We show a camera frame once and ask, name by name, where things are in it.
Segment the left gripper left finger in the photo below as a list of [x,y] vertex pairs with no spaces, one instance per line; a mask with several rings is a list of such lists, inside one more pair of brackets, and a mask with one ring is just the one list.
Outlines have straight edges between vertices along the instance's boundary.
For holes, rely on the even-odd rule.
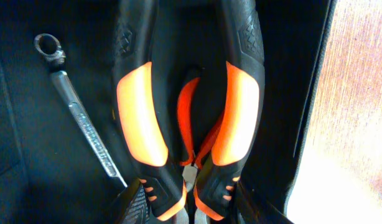
[[149,221],[149,207],[144,188],[136,179],[113,201],[108,210],[108,223],[146,224]]

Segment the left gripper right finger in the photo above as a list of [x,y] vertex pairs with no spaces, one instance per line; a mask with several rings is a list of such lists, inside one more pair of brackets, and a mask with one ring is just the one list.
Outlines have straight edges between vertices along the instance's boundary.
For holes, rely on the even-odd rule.
[[235,224],[293,224],[267,200],[250,192],[242,182],[236,185]]

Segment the orange black long-nose pliers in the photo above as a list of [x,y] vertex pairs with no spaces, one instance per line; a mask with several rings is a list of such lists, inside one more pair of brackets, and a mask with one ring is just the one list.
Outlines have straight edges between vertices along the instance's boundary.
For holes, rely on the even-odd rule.
[[[114,115],[136,177],[158,220],[187,217],[187,187],[154,108],[151,39],[157,1],[121,1],[113,67]],[[218,1],[226,50],[226,101],[215,143],[193,185],[194,220],[223,220],[252,150],[264,98],[264,49],[254,1]]]

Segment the small red cutting pliers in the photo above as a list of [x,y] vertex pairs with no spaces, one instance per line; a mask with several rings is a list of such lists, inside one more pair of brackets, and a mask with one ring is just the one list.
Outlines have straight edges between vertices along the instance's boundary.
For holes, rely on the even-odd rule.
[[191,107],[201,76],[201,68],[196,66],[188,68],[177,100],[177,122],[183,142],[182,158],[179,165],[184,168],[182,171],[182,176],[185,180],[187,190],[190,190],[193,187],[198,171],[202,169],[206,159],[208,158],[218,136],[223,120],[223,115],[221,114],[214,126],[205,136],[205,139],[202,141],[199,151],[195,151]]

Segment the silver ring spanner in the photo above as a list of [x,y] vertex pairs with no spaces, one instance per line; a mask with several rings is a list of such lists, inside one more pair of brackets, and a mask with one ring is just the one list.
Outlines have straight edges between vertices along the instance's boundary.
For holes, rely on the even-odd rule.
[[111,158],[100,135],[91,122],[86,109],[64,69],[66,55],[59,40],[51,34],[41,33],[35,36],[34,47],[46,61],[55,89],[70,110],[74,120],[81,129],[108,177],[118,179],[125,188],[128,187],[128,184],[120,174],[114,160]]

